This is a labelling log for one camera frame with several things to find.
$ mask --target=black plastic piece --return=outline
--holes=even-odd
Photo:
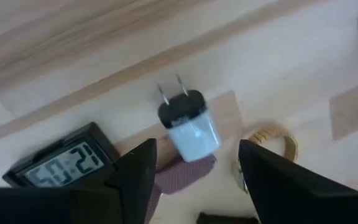
[[[207,215],[203,212],[197,218],[197,224],[258,224],[256,218]]]
[[[163,103],[158,108],[158,116],[165,128],[174,128],[201,115],[207,109],[203,95],[197,90],[189,90]]]
[[[148,139],[117,162],[117,172],[106,181],[119,189],[125,223],[144,223],[154,185],[157,140]]]
[[[106,176],[115,172],[114,164],[119,159],[119,153],[102,133],[98,125],[92,122],[46,148],[19,160],[2,178],[12,187],[33,187],[33,184],[24,177],[24,173],[81,142],[86,142],[106,165],[97,171],[98,178],[105,179]],[[90,187],[94,185],[94,181],[89,180],[81,184],[84,184],[85,187]]]
[[[122,156],[105,188],[0,189],[0,223],[144,224],[154,184],[156,143],[149,139]]]
[[[242,140],[244,180],[263,224],[358,223],[358,191]]]

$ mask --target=wooden plank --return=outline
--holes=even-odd
[[[242,129],[241,112],[233,91],[229,91],[209,100],[208,108],[223,142]],[[178,155],[178,151],[167,135],[167,130],[160,123],[134,134],[125,140],[119,141],[115,143],[114,146],[120,155],[123,155],[148,138],[157,139],[157,166],[159,168],[163,167]]]
[[[205,1],[74,1],[0,35],[0,91]]]
[[[73,1],[77,0],[0,0],[0,35],[40,19]]]
[[[333,97],[329,107],[334,140],[358,131],[358,86]]]
[[[34,112],[24,115],[0,126],[0,139],[4,136],[21,131],[35,123],[59,114],[73,106],[93,99],[119,85],[123,85],[149,72],[183,60],[190,55],[197,54],[227,39],[246,32],[254,27],[270,22],[278,17],[289,15],[306,6],[325,0],[282,0],[264,6],[263,8],[246,14],[225,26],[203,34],[189,42],[168,49],[160,54],[145,59],[133,66],[116,72],[98,82],[78,90],[70,95],[55,100]]]

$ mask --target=light wood surface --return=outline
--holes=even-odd
[[[73,1],[0,35],[0,91],[203,1]]]
[[[34,112],[6,123],[0,126],[0,138],[7,136],[8,134],[12,134],[16,131],[28,128],[29,126],[39,121],[43,121],[53,115],[67,110],[68,108],[83,103],[86,100],[90,100],[109,91],[112,88],[139,78],[142,75],[145,75],[156,69],[165,67],[186,57],[189,57],[190,55],[194,55],[198,52],[206,50],[218,43],[224,42],[236,34],[242,34],[252,29],[253,27],[261,26],[263,23],[289,15],[306,6],[310,6],[321,1],[324,0],[282,0],[268,4],[259,10],[246,14],[243,17],[240,17],[216,30],[207,32],[206,34],[203,34],[191,41],[176,47],[172,47],[171,49],[166,50],[158,55],[154,55],[135,65],[120,70],[72,94],[55,100],[50,104],[35,110]]]
[[[330,109],[334,140],[358,131],[358,86],[333,97]]]

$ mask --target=white power adapter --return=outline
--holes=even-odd
[[[158,116],[186,162],[202,159],[217,150],[222,141],[203,95],[187,90],[177,75],[183,93],[168,99],[158,86],[164,103]]]

